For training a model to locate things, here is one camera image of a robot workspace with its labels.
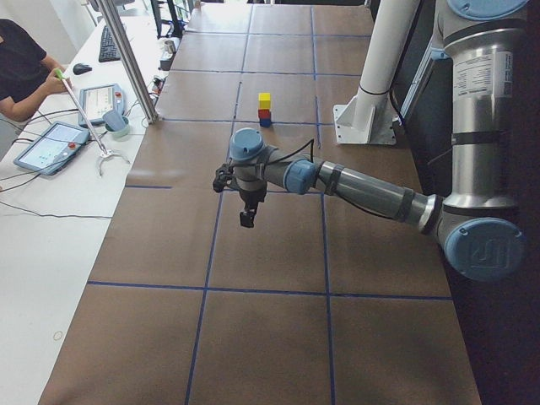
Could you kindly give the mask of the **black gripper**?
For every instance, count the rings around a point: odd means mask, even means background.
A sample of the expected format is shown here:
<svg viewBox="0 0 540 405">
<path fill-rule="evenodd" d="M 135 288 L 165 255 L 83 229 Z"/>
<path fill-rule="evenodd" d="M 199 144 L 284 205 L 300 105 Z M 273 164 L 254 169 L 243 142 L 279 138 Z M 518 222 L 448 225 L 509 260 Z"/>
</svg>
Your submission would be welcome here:
<svg viewBox="0 0 540 405">
<path fill-rule="evenodd" d="M 240 225 L 246 228 L 253 228 L 254 220 L 259 203 L 263 203 L 266 197 L 266 189 L 260 188 L 254 191 L 240 189 L 239 195 L 244 202 L 244 212 L 239 213 Z"/>
</svg>

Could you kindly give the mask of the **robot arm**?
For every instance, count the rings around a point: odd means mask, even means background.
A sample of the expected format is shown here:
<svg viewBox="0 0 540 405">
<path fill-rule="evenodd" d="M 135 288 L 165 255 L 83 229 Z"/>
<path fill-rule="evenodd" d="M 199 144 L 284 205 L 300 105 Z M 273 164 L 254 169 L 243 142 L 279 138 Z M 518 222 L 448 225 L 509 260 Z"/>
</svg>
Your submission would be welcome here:
<svg viewBox="0 0 540 405">
<path fill-rule="evenodd" d="M 524 1 L 439 1 L 428 57 L 452 62 L 451 193 L 425 195 L 402 185 L 413 170 L 409 152 L 389 151 L 392 76 L 413 29 L 419 3 L 381 3 L 357 94 L 334 108 L 334 127 L 346 165 L 266 144 L 252 128 L 236 131 L 213 189 L 239 193 L 240 224 L 253 226 L 269 185 L 331 199 L 327 256 L 337 279 L 353 269 L 415 267 L 420 249 L 395 223 L 430 237 L 451 267 L 480 282 L 500 280 L 522 264 L 526 239 L 506 185 L 505 141 L 513 56 L 525 33 Z"/>
</svg>

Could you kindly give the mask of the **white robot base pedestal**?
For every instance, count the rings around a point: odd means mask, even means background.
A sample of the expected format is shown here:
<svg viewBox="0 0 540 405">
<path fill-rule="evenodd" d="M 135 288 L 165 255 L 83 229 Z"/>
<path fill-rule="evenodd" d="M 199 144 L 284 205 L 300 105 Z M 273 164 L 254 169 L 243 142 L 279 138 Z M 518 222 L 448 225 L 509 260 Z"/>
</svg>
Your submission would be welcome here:
<svg viewBox="0 0 540 405">
<path fill-rule="evenodd" d="M 357 94 L 333 107 L 337 142 L 394 145 L 392 80 L 418 11 L 419 0 L 381 1 Z"/>
</svg>

